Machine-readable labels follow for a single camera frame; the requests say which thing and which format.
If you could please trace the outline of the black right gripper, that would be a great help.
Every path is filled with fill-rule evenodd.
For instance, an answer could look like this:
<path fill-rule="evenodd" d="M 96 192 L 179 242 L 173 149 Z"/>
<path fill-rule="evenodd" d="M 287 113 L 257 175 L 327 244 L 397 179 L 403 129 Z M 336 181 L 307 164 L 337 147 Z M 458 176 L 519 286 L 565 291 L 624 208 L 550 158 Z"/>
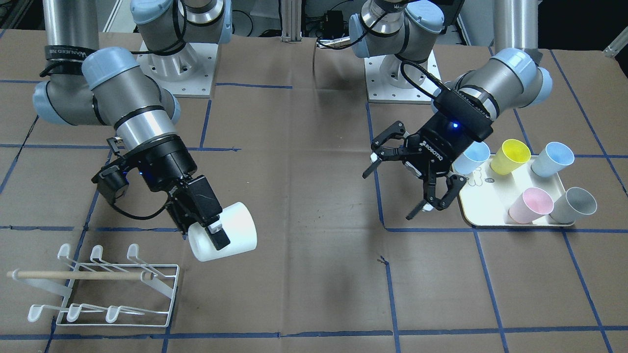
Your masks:
<path fill-rule="evenodd" d="M 177 135 L 166 135 L 141 144 L 129 152 L 129 165 L 137 168 L 152 192 L 168 193 L 166 210 L 179 230 L 187 231 L 194 223 L 206 227 L 217 251 L 231 240 L 222 222 L 222 212 L 209 181 L 204 175 L 193 177 L 197 165 Z"/>

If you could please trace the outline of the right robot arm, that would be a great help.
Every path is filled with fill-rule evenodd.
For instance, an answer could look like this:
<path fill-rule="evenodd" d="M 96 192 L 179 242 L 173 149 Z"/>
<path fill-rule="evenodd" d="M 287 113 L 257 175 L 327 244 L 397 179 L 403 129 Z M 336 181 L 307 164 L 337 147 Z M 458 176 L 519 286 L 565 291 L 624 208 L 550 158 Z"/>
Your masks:
<path fill-rule="evenodd" d="M 40 77 L 49 80 L 35 87 L 34 109 L 53 124 L 114 128 L 107 142 L 116 159 L 92 177 L 108 205 L 141 220 L 116 205 L 135 169 L 151 192 L 167 194 L 157 214 L 168 212 L 196 259 L 254 250 L 257 232 L 245 205 L 223 208 L 207 178 L 193 176 L 197 165 L 175 128 L 181 108 L 174 94 L 146 75 L 129 50 L 99 47 L 96 2 L 45 0 L 43 9 L 49 44 Z"/>

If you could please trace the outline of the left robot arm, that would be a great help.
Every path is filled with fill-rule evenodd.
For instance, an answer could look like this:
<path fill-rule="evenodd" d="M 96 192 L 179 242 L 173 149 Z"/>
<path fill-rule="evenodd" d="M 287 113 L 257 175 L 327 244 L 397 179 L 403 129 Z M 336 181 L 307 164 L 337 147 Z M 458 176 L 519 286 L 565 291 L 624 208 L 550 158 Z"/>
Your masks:
<path fill-rule="evenodd" d="M 368 0 L 348 22 L 350 44 L 359 58 L 390 56 L 395 72 L 413 89 L 430 98 L 433 116 L 417 132 L 402 122 L 375 137 L 375 160 L 366 178 L 381 163 L 401 161 L 422 181 L 422 199 L 407 215 L 413 219 L 426 206 L 444 210 L 465 182 L 450 169 L 473 143 L 493 134 L 493 123 L 506 109 L 543 102 L 552 90 L 549 72 L 540 67 L 535 48 L 504 47 L 480 68 L 450 83 L 429 72 L 427 63 L 444 27 L 444 14 L 428 0 Z"/>

